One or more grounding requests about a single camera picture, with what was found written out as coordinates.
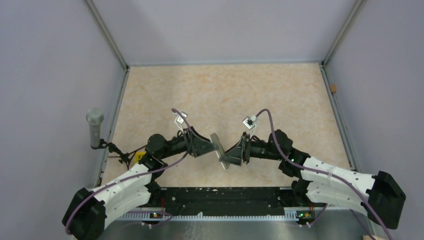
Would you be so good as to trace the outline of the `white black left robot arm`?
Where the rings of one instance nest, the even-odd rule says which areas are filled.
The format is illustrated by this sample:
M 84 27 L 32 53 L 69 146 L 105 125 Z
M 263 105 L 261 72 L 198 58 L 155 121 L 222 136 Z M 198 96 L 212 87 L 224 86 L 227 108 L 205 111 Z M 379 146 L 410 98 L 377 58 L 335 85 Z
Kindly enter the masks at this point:
M 199 136 L 193 127 L 178 133 L 170 140 L 153 134 L 147 141 L 145 154 L 128 171 L 104 185 L 79 189 L 62 219 L 65 233 L 78 240 L 98 239 L 109 224 L 125 213 L 145 204 L 154 207 L 160 202 L 155 179 L 171 167 L 163 159 L 178 154 L 196 158 L 219 148 Z

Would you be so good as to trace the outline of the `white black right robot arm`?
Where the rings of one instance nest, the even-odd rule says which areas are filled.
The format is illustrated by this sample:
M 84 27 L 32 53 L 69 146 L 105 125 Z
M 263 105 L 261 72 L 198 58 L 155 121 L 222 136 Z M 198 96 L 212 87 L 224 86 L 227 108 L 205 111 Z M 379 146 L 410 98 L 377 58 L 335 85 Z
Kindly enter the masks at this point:
M 406 194 L 387 172 L 360 173 L 325 163 L 293 147 L 293 141 L 280 129 L 269 135 L 268 141 L 244 132 L 239 142 L 224 150 L 217 136 L 219 161 L 225 169 L 241 166 L 251 158 L 279 161 L 285 175 L 298 178 L 291 188 L 293 200 L 299 206 L 322 203 L 351 209 L 367 216 L 376 224 L 396 230 L 399 226 Z

